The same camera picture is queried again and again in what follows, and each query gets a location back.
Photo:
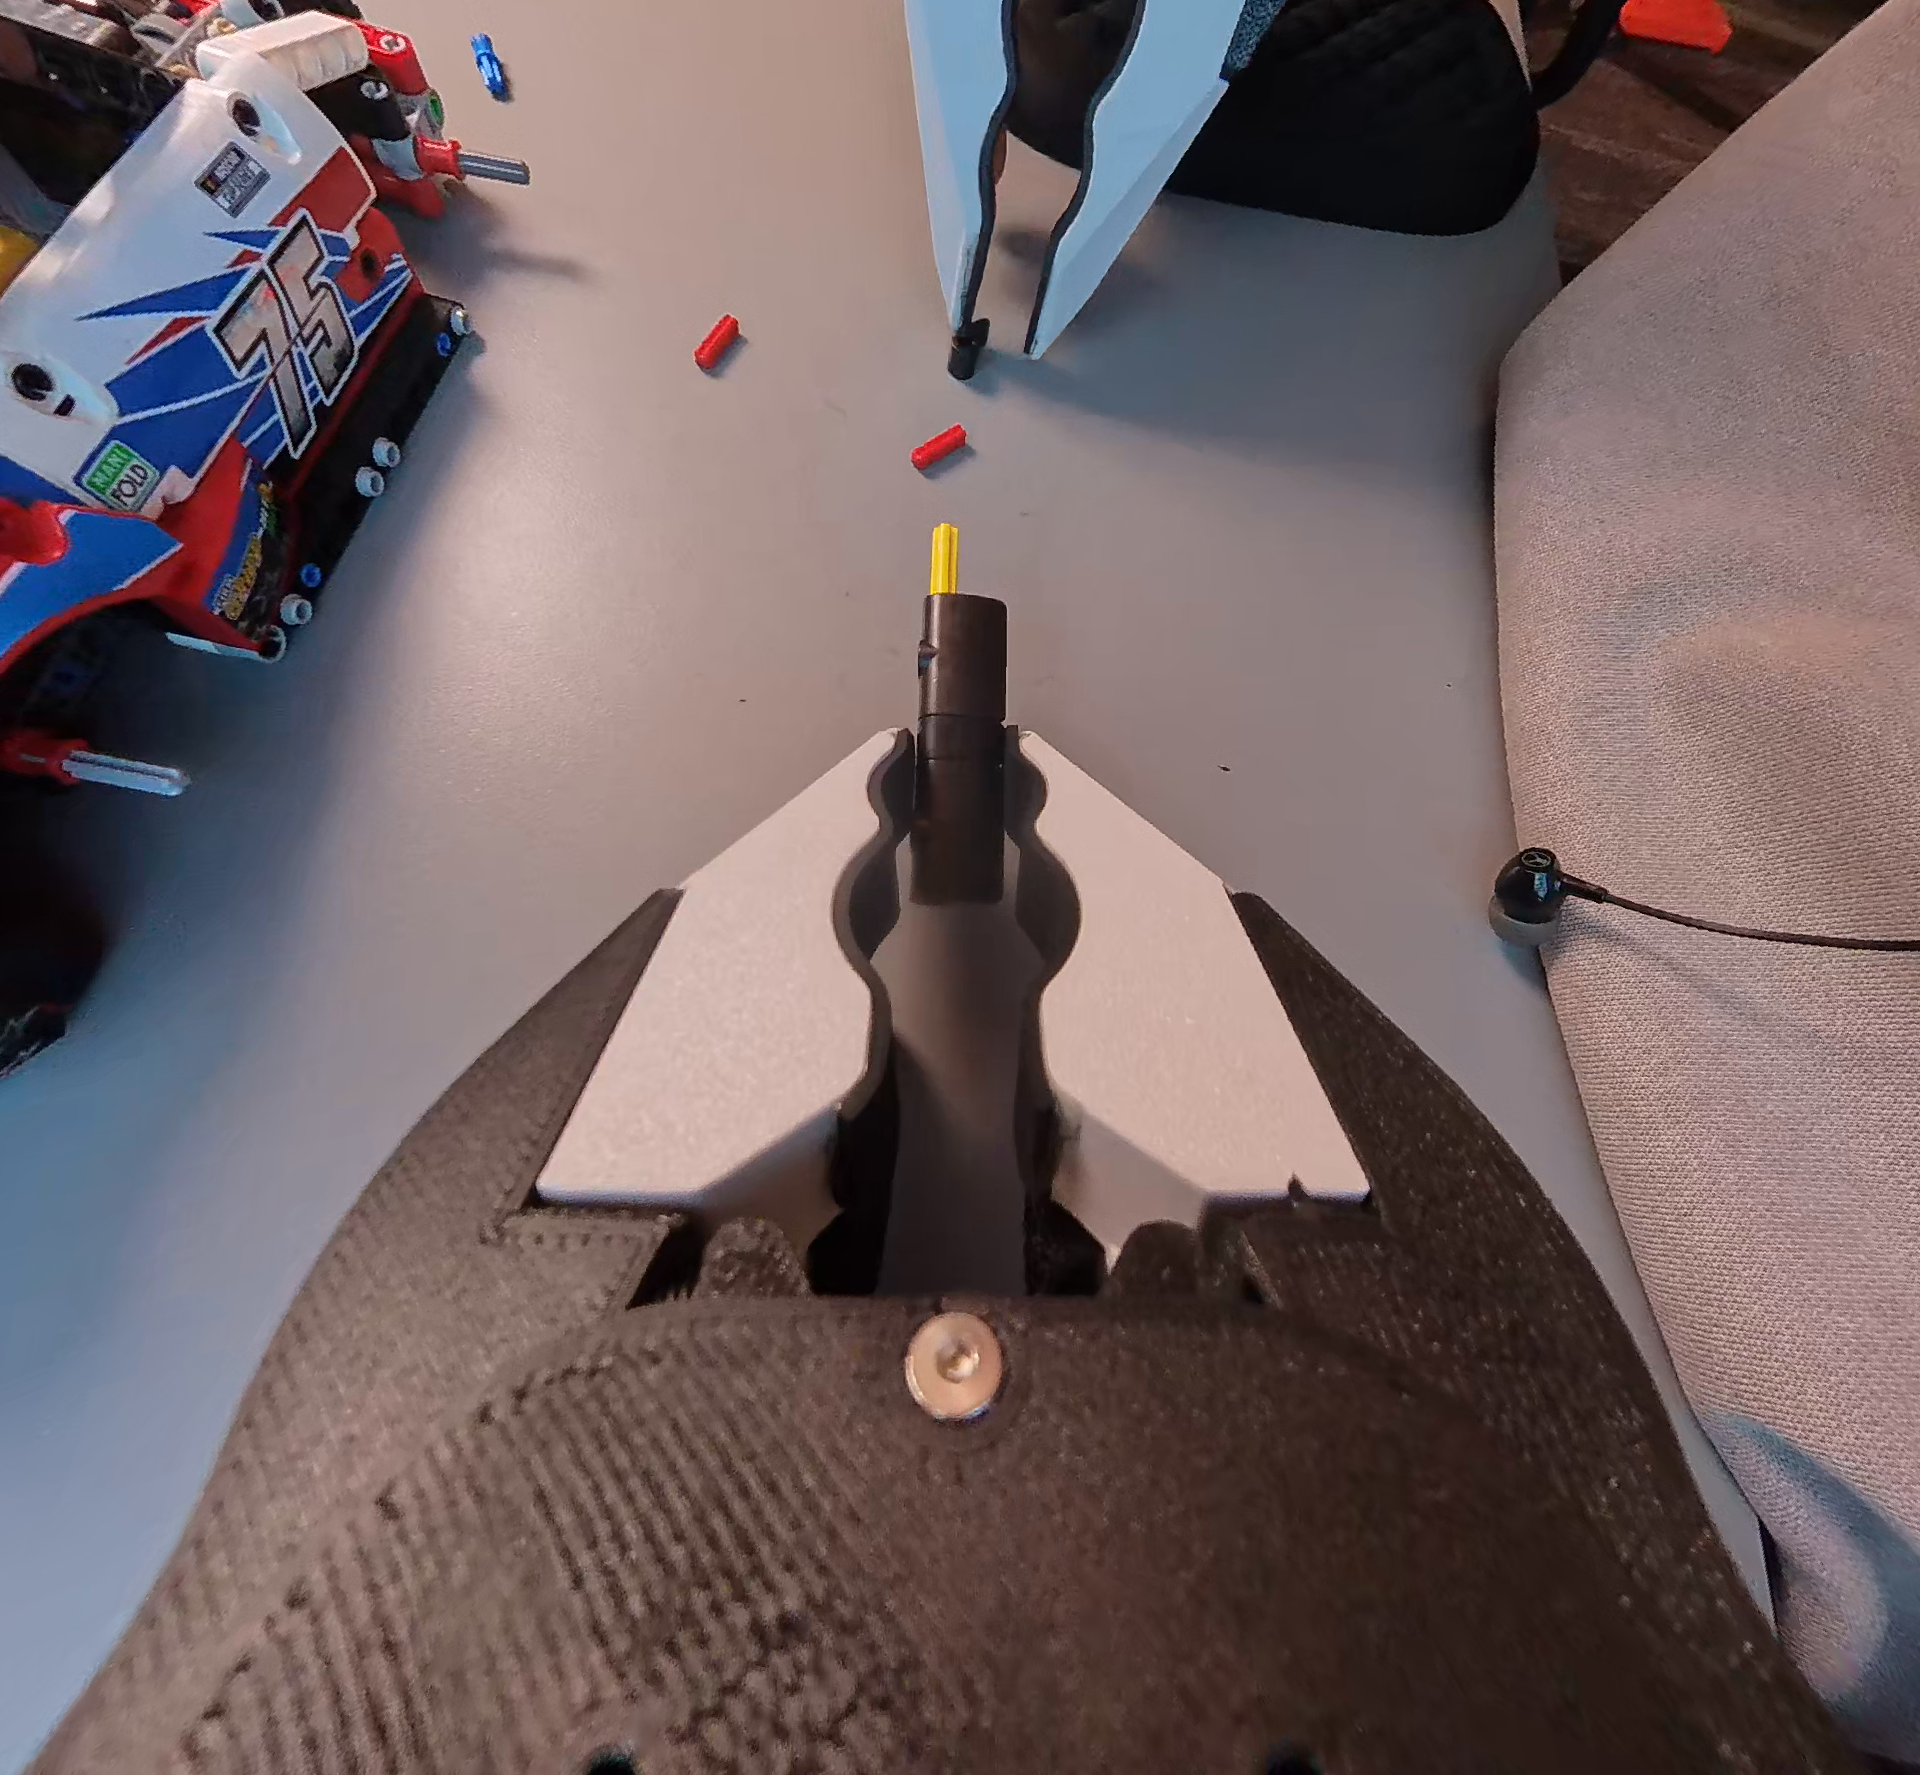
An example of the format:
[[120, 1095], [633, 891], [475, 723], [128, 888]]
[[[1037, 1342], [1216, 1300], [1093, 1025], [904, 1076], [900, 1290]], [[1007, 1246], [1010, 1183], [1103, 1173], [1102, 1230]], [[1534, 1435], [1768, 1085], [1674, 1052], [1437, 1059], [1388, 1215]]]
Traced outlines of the red white blue lego car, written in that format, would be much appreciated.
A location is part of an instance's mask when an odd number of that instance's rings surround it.
[[452, 358], [393, 207], [526, 184], [355, 0], [4, 0], [6, 780], [176, 799], [77, 704], [142, 627], [277, 662]]

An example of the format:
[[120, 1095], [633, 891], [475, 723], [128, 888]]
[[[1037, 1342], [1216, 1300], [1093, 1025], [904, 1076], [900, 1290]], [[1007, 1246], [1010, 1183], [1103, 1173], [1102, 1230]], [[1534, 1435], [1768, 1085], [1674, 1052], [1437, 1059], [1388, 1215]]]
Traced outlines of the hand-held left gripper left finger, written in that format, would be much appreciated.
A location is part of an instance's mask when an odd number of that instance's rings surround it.
[[875, 953], [900, 916], [914, 736], [880, 730], [692, 873], [540, 1166], [563, 1210], [842, 1211], [832, 1151], [890, 1057]]

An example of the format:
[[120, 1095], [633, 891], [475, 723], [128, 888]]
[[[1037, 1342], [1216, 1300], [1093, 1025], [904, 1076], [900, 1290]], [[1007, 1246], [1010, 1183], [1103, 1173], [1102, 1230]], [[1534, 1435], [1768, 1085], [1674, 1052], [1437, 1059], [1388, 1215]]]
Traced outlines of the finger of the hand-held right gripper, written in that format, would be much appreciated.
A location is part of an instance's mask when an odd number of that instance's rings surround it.
[[1017, 0], [904, 0], [925, 215], [955, 342], [988, 342], [996, 145], [1017, 89]]
[[1221, 101], [1245, 0], [1137, 0], [1113, 73], [1089, 112], [1076, 196], [1046, 252], [1024, 354], [1089, 305]]

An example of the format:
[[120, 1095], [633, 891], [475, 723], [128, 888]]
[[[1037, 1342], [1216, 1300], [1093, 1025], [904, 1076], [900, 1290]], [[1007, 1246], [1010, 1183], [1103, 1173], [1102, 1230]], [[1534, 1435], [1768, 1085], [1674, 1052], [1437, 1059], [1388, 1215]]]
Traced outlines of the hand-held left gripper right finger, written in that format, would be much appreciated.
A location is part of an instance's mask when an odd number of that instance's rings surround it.
[[1007, 732], [1035, 1243], [1368, 1208], [1373, 1183], [1225, 880], [1029, 730]]

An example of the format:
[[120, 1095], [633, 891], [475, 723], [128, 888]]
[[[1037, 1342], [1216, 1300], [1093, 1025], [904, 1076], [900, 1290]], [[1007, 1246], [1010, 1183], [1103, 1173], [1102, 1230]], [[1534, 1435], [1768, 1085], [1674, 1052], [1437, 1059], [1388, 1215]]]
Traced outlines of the black lego cylinder piece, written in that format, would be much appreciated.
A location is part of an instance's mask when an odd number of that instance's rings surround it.
[[924, 604], [910, 901], [999, 903], [1005, 851], [1007, 604], [939, 590]]

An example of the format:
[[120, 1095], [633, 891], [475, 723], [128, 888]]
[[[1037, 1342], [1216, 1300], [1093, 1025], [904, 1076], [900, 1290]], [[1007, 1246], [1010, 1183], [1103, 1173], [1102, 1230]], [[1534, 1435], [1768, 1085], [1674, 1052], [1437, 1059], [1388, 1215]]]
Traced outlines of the black earbud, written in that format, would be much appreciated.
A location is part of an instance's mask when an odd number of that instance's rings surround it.
[[1497, 874], [1490, 926], [1514, 946], [1546, 946], [1570, 901], [1560, 856], [1546, 846], [1520, 850]]

